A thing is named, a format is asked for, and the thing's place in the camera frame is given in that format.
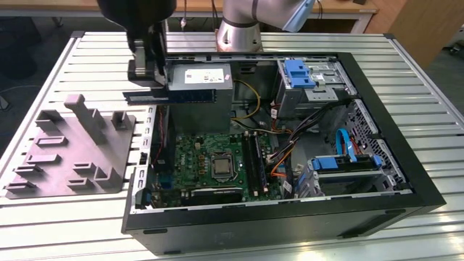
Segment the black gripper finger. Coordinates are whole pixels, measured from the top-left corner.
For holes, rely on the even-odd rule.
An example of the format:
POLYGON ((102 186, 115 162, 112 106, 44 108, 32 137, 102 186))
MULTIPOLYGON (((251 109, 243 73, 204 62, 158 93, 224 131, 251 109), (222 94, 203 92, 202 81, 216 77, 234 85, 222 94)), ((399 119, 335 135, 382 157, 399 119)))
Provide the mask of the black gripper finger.
POLYGON ((167 102, 168 97, 168 80, 167 80, 167 45, 166 45, 166 26, 164 21, 155 22, 148 28, 148 49, 152 65, 152 95, 158 102, 167 102))

